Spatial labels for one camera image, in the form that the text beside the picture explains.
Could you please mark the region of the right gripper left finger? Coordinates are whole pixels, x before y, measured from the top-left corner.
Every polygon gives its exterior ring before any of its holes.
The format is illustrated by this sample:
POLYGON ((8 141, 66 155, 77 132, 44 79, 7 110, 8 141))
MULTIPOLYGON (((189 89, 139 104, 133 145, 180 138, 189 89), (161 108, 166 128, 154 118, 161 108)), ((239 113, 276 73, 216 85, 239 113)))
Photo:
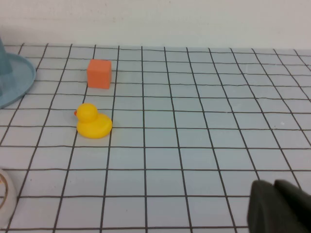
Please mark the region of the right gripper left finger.
POLYGON ((271 183, 254 181, 247 212, 251 233, 300 233, 302 226, 271 183))

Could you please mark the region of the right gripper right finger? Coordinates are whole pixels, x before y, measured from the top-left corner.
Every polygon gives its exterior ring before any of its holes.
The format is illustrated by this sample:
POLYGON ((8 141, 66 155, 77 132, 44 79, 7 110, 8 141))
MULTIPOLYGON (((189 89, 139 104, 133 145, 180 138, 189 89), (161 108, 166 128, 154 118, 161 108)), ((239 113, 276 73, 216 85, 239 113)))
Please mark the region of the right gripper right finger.
POLYGON ((298 221, 311 232, 311 196, 286 180, 276 180, 274 187, 284 197, 298 221))

